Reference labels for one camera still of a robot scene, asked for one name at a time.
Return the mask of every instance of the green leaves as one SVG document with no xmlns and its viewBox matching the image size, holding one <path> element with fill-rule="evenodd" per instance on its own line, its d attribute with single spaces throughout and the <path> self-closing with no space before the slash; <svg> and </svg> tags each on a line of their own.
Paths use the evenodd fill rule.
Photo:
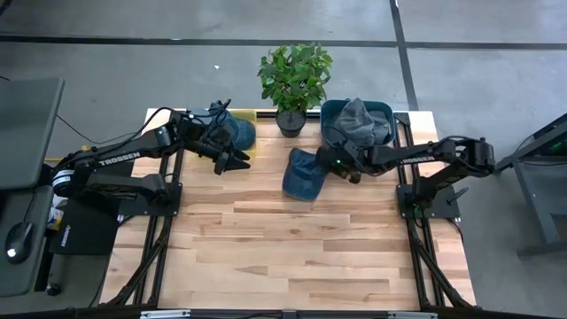
<svg viewBox="0 0 567 319">
<path fill-rule="evenodd" d="M 258 71 L 262 98 L 271 97 L 280 111 L 306 111 L 320 105 L 327 98 L 322 86 L 330 80 L 331 63 L 327 51 L 315 43 L 291 45 L 289 53 L 287 46 L 268 51 Z"/>
</svg>

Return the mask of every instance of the gray cloth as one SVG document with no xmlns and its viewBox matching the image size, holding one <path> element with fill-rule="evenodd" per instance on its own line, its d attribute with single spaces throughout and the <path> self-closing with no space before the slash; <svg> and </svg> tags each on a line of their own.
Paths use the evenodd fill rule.
<svg viewBox="0 0 567 319">
<path fill-rule="evenodd" d="M 384 112 L 367 111 L 359 98 L 345 105 L 333 126 L 360 146 L 381 145 L 390 131 Z"/>
</svg>

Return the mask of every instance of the blue cap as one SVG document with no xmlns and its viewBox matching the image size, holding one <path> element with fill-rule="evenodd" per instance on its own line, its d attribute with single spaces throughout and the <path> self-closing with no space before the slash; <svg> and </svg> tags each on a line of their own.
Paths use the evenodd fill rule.
<svg viewBox="0 0 567 319">
<path fill-rule="evenodd" d="M 246 120 L 237 119 L 228 110 L 222 108 L 222 105 L 217 103 L 211 103 L 209 108 L 210 113 L 224 112 L 225 114 L 220 114 L 218 121 L 216 117 L 213 117 L 209 129 L 212 130 L 222 123 L 229 124 L 233 130 L 232 143 L 234 147 L 240 151 L 246 151 L 254 145 L 256 140 L 256 128 L 254 125 Z"/>
<path fill-rule="evenodd" d="M 325 183 L 327 172 L 315 160 L 315 154 L 293 148 L 283 175 L 282 189 L 301 200 L 315 200 Z"/>
</svg>

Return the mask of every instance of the black plant pot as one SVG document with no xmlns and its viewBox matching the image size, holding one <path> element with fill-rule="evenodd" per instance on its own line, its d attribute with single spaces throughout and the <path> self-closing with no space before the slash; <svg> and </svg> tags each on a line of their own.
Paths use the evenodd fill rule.
<svg viewBox="0 0 567 319">
<path fill-rule="evenodd" d="M 276 124 L 285 137 L 297 137 L 307 122 L 307 113 L 302 111 L 276 112 Z"/>
</svg>

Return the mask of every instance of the wood plank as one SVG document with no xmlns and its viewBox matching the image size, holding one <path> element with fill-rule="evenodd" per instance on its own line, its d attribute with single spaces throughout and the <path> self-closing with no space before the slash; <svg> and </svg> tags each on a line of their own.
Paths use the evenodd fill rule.
<svg viewBox="0 0 567 319">
<path fill-rule="evenodd" d="M 149 128 L 168 116 L 159 113 Z M 410 119 L 417 144 L 437 140 L 431 113 L 411 112 Z M 282 193 L 282 177 L 293 147 L 316 151 L 318 121 L 310 120 L 293 139 L 283 138 L 271 119 L 259 119 L 256 129 L 249 170 L 214 175 L 211 160 L 185 153 L 182 204 L 170 235 L 159 306 L 417 309 L 408 232 L 397 212 L 396 171 L 363 176 L 357 185 L 329 175 L 316 201 L 298 201 Z M 431 163 L 420 169 L 431 175 L 442 167 Z M 133 175 L 158 169 L 158 159 L 138 159 Z M 138 216 L 120 227 L 101 301 L 112 298 L 135 271 L 147 220 Z M 441 220 L 431 221 L 431 231 L 439 266 L 474 303 L 458 232 Z M 431 275 L 422 267 L 432 300 Z"/>
</svg>

